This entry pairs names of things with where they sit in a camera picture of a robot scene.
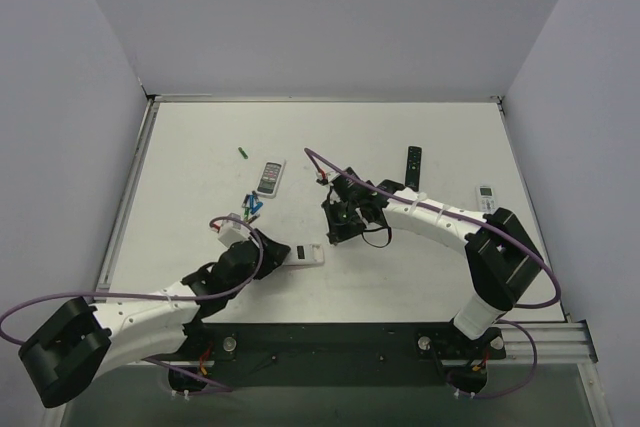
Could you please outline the red and white remote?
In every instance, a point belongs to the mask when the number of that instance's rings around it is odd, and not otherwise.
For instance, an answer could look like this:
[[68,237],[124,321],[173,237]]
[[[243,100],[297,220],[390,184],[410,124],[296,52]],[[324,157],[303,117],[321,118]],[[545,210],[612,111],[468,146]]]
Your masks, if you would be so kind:
[[324,250],[321,244],[302,244],[291,248],[283,261],[284,266],[319,266],[324,264]]

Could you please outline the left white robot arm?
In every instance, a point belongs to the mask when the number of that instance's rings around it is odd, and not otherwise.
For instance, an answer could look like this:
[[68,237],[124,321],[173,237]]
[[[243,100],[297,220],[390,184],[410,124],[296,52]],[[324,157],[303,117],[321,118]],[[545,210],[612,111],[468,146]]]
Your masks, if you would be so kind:
[[290,252],[256,231],[158,292],[113,303],[90,304],[81,296],[66,301],[18,351],[43,406],[61,406],[95,378],[131,362],[175,352],[196,357],[205,345],[197,326]]

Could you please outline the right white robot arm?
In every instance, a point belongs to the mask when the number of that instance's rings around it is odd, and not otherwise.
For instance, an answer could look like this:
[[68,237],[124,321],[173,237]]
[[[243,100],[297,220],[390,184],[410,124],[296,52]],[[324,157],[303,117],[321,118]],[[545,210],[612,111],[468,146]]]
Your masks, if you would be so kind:
[[337,245],[368,231],[407,231],[462,255],[473,294],[452,323],[471,341],[513,310],[541,272],[540,253],[517,216],[508,209],[466,211],[430,199],[391,180],[375,186],[352,169],[323,182],[321,207],[329,243]]

